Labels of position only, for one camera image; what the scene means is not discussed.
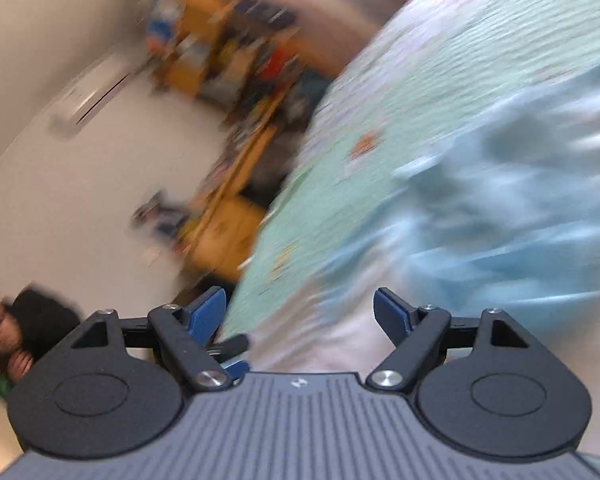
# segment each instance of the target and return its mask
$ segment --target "person's hand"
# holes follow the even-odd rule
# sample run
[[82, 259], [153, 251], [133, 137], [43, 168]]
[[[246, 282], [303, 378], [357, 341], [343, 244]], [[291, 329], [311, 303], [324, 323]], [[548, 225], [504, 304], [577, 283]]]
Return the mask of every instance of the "person's hand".
[[17, 383], [26, 374], [33, 364], [33, 356], [24, 350], [14, 352], [7, 363], [7, 377], [11, 382]]
[[18, 322], [6, 314], [0, 323], [0, 352], [13, 352], [22, 344], [22, 332]]

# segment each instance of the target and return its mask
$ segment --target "red object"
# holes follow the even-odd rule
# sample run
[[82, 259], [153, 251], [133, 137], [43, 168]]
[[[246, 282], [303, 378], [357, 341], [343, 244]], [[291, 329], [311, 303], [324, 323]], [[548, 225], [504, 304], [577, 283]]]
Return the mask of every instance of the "red object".
[[260, 72], [260, 79], [262, 81], [275, 81], [280, 72], [288, 61], [287, 53], [281, 48], [277, 48], [271, 53], [269, 60]]

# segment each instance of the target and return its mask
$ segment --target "person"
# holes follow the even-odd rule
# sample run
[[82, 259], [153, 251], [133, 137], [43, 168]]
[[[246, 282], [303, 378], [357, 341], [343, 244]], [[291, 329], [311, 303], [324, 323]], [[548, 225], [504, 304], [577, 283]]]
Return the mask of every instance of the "person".
[[0, 371], [17, 383], [79, 324], [74, 310], [33, 285], [13, 303], [0, 300]]

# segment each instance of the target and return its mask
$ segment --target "white wall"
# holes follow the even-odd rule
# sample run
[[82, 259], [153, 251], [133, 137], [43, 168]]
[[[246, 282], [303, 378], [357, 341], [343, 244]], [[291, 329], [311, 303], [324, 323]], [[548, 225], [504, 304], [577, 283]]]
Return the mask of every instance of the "white wall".
[[0, 0], [0, 156], [133, 23], [134, 0]]
[[0, 292], [37, 282], [87, 316], [115, 308], [145, 316], [170, 302], [182, 261], [130, 228], [156, 190], [188, 200], [220, 156], [224, 114], [178, 92], [152, 94], [142, 74], [76, 136], [49, 127], [44, 110], [0, 160]]

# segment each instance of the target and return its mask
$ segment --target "logo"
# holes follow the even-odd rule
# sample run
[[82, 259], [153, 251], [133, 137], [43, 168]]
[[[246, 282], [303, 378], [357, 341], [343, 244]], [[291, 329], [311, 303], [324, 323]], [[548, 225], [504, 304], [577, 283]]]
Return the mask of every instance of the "logo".
[[294, 379], [293, 381], [291, 381], [291, 385], [294, 388], [297, 388], [298, 390], [300, 388], [304, 388], [305, 386], [308, 386], [309, 381], [307, 381], [306, 379], [303, 379], [302, 377], [298, 377], [297, 379]]

